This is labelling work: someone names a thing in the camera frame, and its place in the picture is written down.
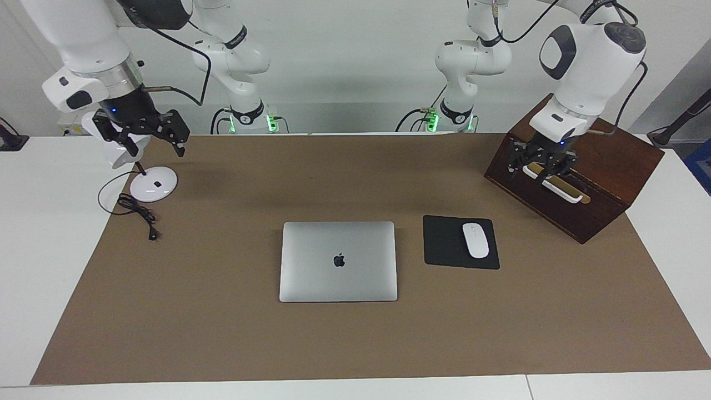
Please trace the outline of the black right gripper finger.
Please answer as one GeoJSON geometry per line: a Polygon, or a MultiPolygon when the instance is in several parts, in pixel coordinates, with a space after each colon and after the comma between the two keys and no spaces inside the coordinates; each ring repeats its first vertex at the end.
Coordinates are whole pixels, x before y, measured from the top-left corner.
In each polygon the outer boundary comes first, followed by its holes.
{"type": "Polygon", "coordinates": [[[170,143],[178,157],[185,155],[184,145],[190,133],[188,125],[176,109],[158,115],[158,138],[170,143]]]}
{"type": "Polygon", "coordinates": [[[139,147],[136,145],[135,141],[129,136],[129,131],[126,128],[116,128],[109,118],[108,114],[103,110],[99,109],[94,113],[92,117],[92,122],[94,126],[97,127],[100,137],[107,142],[116,142],[122,145],[124,149],[135,157],[139,154],[139,147]]]}

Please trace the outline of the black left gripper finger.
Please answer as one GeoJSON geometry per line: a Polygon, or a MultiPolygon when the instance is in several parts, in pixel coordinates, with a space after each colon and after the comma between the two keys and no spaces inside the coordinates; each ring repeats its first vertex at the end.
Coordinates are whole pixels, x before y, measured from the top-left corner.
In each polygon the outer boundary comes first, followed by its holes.
{"type": "Polygon", "coordinates": [[[576,152],[553,153],[549,152],[542,156],[543,170],[541,172],[541,184],[549,177],[567,176],[578,160],[576,152]]]}
{"type": "Polygon", "coordinates": [[[508,179],[513,180],[513,178],[518,174],[518,171],[523,167],[526,160],[525,150],[527,144],[524,142],[512,142],[511,147],[508,152],[508,159],[506,162],[506,169],[508,170],[508,179]]]}

